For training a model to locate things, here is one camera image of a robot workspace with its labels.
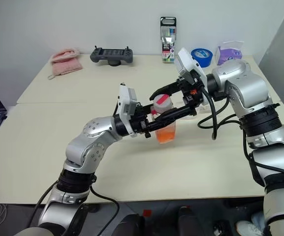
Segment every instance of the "purple box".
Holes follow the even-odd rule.
[[[217,65],[221,65],[227,60],[241,59],[242,54],[240,50],[237,50],[234,48],[221,49],[221,47],[219,46],[217,48],[215,57],[216,57]]]

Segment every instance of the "robotic arm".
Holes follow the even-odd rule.
[[[227,61],[206,76],[185,49],[178,53],[176,66],[180,74],[177,81],[158,89],[150,100],[159,94],[181,91],[185,106],[168,110],[149,122],[147,115],[152,104],[142,106],[133,89],[120,85],[118,113],[89,121],[69,143],[58,184],[53,187],[39,219],[41,230],[53,235],[79,234],[87,215],[83,202],[96,181],[96,168],[112,143],[127,135],[135,137],[137,133],[148,138],[151,131],[176,119],[196,115],[195,108],[206,104],[209,96],[214,101],[229,96],[249,147],[254,149],[251,154],[244,150],[254,180],[265,187],[266,233],[284,236],[284,125],[265,82],[243,60]]]

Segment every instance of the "blue tape roll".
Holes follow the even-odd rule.
[[[191,51],[191,56],[201,67],[208,67],[211,64],[213,53],[205,48],[196,48]]]

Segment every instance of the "black remote controller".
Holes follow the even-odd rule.
[[[111,66],[121,65],[121,60],[127,63],[132,63],[133,61],[133,51],[129,47],[125,49],[103,49],[95,46],[89,58],[92,62],[99,62],[99,60],[107,60],[108,64]]]

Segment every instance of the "purple packaging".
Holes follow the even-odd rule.
[[[227,60],[241,59],[242,53],[240,48],[242,44],[243,42],[231,41],[225,42],[222,44],[222,46],[219,46],[215,55],[217,65],[221,65]]]

